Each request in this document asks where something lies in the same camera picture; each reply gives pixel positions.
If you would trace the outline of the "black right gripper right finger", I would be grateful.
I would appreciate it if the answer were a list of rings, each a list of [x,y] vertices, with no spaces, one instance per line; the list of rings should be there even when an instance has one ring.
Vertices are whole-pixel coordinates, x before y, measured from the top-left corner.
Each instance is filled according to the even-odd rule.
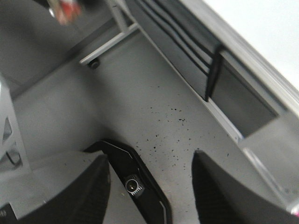
[[[202,150],[192,159],[192,187],[201,224],[297,224],[299,218],[237,181]]]

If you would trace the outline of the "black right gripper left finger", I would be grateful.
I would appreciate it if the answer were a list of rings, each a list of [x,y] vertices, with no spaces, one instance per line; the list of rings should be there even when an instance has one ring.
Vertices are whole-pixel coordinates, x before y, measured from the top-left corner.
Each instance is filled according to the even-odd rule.
[[[99,155],[66,189],[19,224],[101,224],[110,194],[110,172],[106,155]]]

